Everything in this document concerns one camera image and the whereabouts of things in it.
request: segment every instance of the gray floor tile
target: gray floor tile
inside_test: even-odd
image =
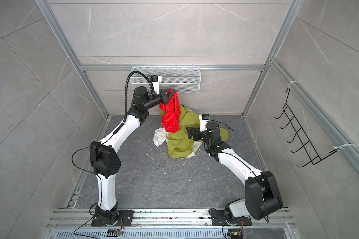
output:
[[[113,116],[110,132],[122,116]],[[227,143],[254,167],[259,167],[242,116],[214,116],[235,131]],[[173,159],[166,144],[153,144],[154,130],[161,127],[160,116],[149,116],[124,142],[117,153],[122,165],[117,173],[115,193],[119,208],[223,207],[244,197],[244,185],[224,165],[201,147],[191,159]],[[98,199],[97,180],[88,175],[75,208],[89,208]]]

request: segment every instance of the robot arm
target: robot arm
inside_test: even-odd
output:
[[[118,218],[114,193],[115,176],[121,166],[117,156],[118,150],[128,136],[148,117],[148,109],[160,103],[167,104],[175,93],[175,89],[158,90],[160,76],[148,77],[153,81],[154,90],[149,93],[145,87],[137,87],[134,90],[131,108],[124,120],[99,142],[93,141],[90,144],[90,162],[98,176],[99,189],[95,215],[108,226],[114,225]]]
[[[245,198],[225,206],[225,219],[230,222],[240,217],[252,216],[259,220],[283,207],[282,197],[274,175],[254,168],[238,156],[221,140],[219,124],[208,114],[199,116],[200,128],[187,128],[188,138],[202,140],[205,150],[217,162],[228,167],[245,185]]]

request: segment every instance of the wire basket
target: wire basket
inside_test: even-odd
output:
[[[148,66],[132,67],[131,71],[140,71],[146,76],[160,75],[162,82],[160,89],[176,89],[177,93],[199,93],[201,84],[201,70],[199,67],[178,67],[178,66]],[[133,74],[130,78],[133,88],[145,86],[148,90],[148,82],[139,74]]]

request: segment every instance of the gray tile wall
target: gray tile wall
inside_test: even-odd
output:
[[[359,0],[306,0],[278,59],[359,146]]]
[[[264,63],[289,7],[257,0],[61,2],[50,6],[76,54],[98,64]]]
[[[50,0],[82,64],[263,64],[290,1]],[[108,113],[122,114],[128,72],[88,72]],[[259,72],[202,72],[198,113],[241,114]],[[157,108],[150,110],[157,114]]]
[[[249,112],[249,125],[266,166],[276,176],[302,238],[359,238],[359,174],[340,152],[316,165],[297,167],[309,158],[303,150],[290,152],[301,143],[297,138],[287,142],[292,141],[295,131],[291,125],[279,128],[288,122],[285,115],[275,119],[282,113],[286,89],[283,79],[270,70]],[[318,154],[322,158],[328,155],[334,143],[323,129],[293,93],[287,103]],[[303,133],[299,135],[303,142],[307,141]],[[316,155],[311,146],[307,150]]]
[[[0,1],[0,238],[41,235],[104,121],[72,68],[33,0]]]
[[[359,146],[359,1],[305,0],[277,58]],[[323,227],[325,233],[316,233],[313,223],[318,221],[306,220],[303,214],[293,215],[298,230],[305,238],[359,238],[359,174],[341,153],[316,165],[297,167],[307,162],[307,155],[302,150],[290,152],[298,149],[300,143],[286,141],[294,133],[290,126],[279,129],[287,123],[284,116],[274,118],[281,114],[286,88],[276,73],[270,72],[257,100],[273,127],[268,131],[275,131],[278,136],[276,141],[285,149],[316,212],[319,228]],[[288,103],[320,156],[326,156],[334,143],[293,94]],[[251,109],[250,114],[250,125],[255,129],[259,127],[255,110]],[[257,143],[261,152],[275,144],[259,140]],[[274,157],[279,155],[267,156],[265,161],[273,161]]]
[[[128,71],[89,71],[88,75],[97,89],[109,114],[124,113],[125,80]],[[198,114],[241,114],[259,76],[259,71],[202,71],[201,90],[198,94],[178,94],[185,104]],[[128,100],[133,99],[129,84]],[[158,114],[158,108],[149,110]]]

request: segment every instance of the cable tie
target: cable tie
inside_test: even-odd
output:
[[[294,82],[297,82],[297,81],[290,81],[290,84],[289,84],[289,86],[288,86],[287,88],[290,88],[290,85],[291,85],[292,83],[294,83]]]
[[[355,147],[357,147],[357,145],[354,145],[353,143],[345,143],[344,145],[340,145],[340,146],[334,146],[333,145],[334,149],[339,149],[339,148],[344,147],[344,146],[355,146]]]

